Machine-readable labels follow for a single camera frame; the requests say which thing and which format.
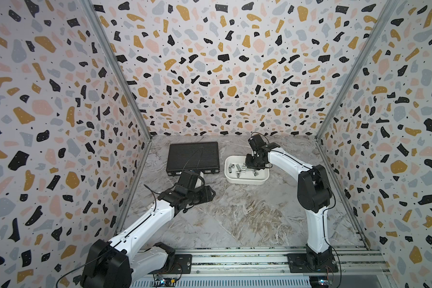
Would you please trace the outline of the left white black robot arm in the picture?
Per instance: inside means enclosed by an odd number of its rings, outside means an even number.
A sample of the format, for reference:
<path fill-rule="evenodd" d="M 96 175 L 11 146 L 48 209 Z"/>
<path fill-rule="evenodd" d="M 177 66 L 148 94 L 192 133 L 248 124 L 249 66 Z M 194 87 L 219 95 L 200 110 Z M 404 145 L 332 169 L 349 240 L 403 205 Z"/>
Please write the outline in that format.
<path fill-rule="evenodd" d="M 158 242 L 141 250 L 150 238 L 179 213 L 213 201 L 216 192 L 200 171 L 185 170 L 179 180 L 160 193 L 151 208 L 109 241 L 98 240 L 88 252 L 80 285 L 83 288 L 128 288 L 146 276 L 182 274 L 174 248 Z"/>

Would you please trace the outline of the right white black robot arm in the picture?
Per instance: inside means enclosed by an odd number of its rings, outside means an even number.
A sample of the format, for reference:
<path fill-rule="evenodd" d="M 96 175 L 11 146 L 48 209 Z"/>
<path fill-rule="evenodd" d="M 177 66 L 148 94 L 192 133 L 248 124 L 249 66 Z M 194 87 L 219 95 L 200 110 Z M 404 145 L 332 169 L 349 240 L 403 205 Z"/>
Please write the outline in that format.
<path fill-rule="evenodd" d="M 251 136 L 248 143 L 252 149 L 252 153 L 246 155 L 249 169 L 276 166 L 297 181 L 297 199 L 306 211 L 308 227 L 306 265 L 313 271 L 319 270 L 333 259 L 326 224 L 332 190 L 326 169 L 299 160 L 279 144 L 266 143 L 259 134 Z"/>

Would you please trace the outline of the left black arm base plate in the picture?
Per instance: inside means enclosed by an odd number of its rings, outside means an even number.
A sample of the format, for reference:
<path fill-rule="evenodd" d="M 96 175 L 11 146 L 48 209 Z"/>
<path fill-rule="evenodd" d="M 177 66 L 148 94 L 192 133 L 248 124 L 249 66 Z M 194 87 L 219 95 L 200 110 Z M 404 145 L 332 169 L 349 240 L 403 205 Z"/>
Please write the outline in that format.
<path fill-rule="evenodd" d="M 190 274 L 192 271 L 192 260 L 193 256 L 191 254 L 169 256 L 162 268 L 150 271 L 148 274 Z"/>

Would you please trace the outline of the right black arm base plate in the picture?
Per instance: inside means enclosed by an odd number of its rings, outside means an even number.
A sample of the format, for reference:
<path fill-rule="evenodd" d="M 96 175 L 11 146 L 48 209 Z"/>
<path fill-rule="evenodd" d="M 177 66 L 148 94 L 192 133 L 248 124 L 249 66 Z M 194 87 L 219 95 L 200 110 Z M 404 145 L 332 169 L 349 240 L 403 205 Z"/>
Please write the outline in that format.
<path fill-rule="evenodd" d="M 287 255 L 288 266 L 291 273 L 318 273 L 338 272 L 337 261 L 332 254 L 322 253 L 290 253 Z"/>

